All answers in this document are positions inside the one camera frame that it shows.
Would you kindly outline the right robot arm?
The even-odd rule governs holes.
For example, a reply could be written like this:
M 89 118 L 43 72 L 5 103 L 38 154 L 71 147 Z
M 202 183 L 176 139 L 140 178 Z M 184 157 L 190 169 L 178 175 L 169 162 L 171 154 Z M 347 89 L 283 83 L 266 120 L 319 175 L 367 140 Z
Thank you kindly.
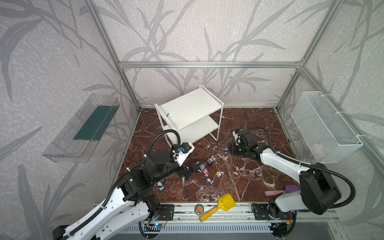
M 321 163 L 301 162 L 278 152 L 272 144 L 258 144 L 251 129 L 236 129 L 233 137 L 235 141 L 230 146 L 233 156 L 272 167 L 300 185 L 298 191 L 281 194 L 274 200 L 274 206 L 281 212 L 304 211 L 322 215 L 329 209 L 350 204 L 356 197 L 356 188 L 351 180 Z

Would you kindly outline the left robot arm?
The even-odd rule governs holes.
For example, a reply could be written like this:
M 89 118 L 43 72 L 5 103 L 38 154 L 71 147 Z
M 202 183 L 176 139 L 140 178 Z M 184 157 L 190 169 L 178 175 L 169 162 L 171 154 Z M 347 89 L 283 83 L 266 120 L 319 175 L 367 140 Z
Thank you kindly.
M 166 134 L 176 136 L 169 151 L 152 151 Z M 53 230 L 55 240 L 109 240 L 125 228 L 160 213 L 160 203 L 150 193 L 164 179 L 178 174 L 186 180 L 197 170 L 184 162 L 194 151 L 192 143 L 182 142 L 175 130 L 164 130 L 148 147 L 144 160 L 125 171 L 113 183 L 106 198 L 80 220 Z

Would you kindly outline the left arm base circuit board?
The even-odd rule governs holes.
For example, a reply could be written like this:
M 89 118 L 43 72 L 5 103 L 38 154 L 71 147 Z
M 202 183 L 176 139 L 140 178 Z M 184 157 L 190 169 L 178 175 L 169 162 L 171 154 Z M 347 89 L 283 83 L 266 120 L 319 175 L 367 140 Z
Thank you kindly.
M 154 222 L 145 224 L 145 231 L 147 232 L 160 232 L 162 229 L 166 227 L 166 222 Z

